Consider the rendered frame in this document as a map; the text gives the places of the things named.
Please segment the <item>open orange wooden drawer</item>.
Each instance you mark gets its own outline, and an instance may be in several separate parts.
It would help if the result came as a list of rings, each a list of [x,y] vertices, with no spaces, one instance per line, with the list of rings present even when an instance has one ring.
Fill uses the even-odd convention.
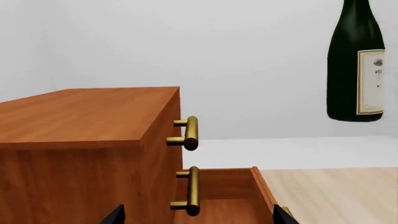
[[[277,203],[259,169],[200,169],[200,214],[174,211],[174,224],[273,224]]]

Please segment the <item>dark green wine bottle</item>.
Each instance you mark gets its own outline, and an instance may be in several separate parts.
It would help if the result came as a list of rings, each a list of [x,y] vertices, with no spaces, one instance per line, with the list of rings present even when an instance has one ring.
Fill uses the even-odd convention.
[[[344,0],[327,55],[329,118],[362,123],[381,119],[384,54],[382,33],[369,0]]]

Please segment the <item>orange wooden drawer cabinet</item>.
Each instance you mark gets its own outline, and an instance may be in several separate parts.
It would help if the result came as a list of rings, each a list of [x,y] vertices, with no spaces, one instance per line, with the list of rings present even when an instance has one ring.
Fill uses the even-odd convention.
[[[0,224],[172,224],[178,87],[66,89],[0,103]]]

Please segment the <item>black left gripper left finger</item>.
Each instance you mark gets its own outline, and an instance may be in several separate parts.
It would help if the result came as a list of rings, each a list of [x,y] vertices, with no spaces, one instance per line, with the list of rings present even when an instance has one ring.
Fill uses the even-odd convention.
[[[108,214],[98,224],[124,224],[125,222],[125,211],[124,205],[119,205],[110,214]]]

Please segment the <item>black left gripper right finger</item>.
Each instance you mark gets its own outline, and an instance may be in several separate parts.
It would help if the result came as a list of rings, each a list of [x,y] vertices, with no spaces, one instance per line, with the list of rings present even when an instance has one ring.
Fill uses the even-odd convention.
[[[284,216],[284,211],[279,205],[274,205],[272,214],[273,224],[299,224],[299,222],[293,217]]]

